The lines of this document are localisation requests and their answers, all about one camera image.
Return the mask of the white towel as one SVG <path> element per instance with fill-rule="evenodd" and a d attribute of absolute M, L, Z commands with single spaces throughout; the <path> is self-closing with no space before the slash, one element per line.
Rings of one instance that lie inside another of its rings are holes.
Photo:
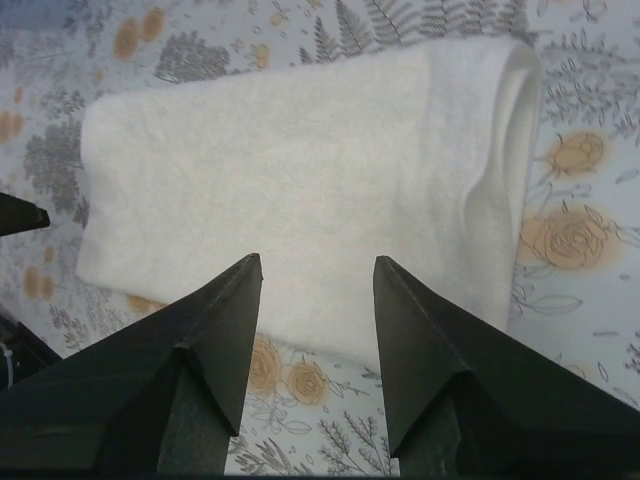
<path fill-rule="evenodd" d="M 106 95 L 77 274 L 169 304 L 256 253 L 261 334 L 374 368 L 386 255 L 504 330 L 542 80 L 475 37 Z"/>

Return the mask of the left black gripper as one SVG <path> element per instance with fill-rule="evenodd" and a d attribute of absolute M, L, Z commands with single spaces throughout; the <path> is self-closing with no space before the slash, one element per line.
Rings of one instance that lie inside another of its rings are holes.
<path fill-rule="evenodd" d="M 0 193 L 0 236 L 10 236 L 50 226 L 45 209 L 36 204 Z M 45 341 L 1 307 L 0 388 L 13 385 L 62 360 Z"/>

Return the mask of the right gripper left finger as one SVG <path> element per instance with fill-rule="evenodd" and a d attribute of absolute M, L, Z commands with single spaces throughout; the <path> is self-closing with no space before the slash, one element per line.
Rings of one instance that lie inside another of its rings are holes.
<path fill-rule="evenodd" d="M 5 475 L 220 475 L 240 428 L 257 254 L 1 395 Z"/>

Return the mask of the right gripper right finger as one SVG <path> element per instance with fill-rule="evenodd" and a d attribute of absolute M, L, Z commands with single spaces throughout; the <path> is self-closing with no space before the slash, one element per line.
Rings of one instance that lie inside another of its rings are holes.
<path fill-rule="evenodd" d="M 389 449 L 404 475 L 635 475 L 639 413 L 376 260 Z"/>

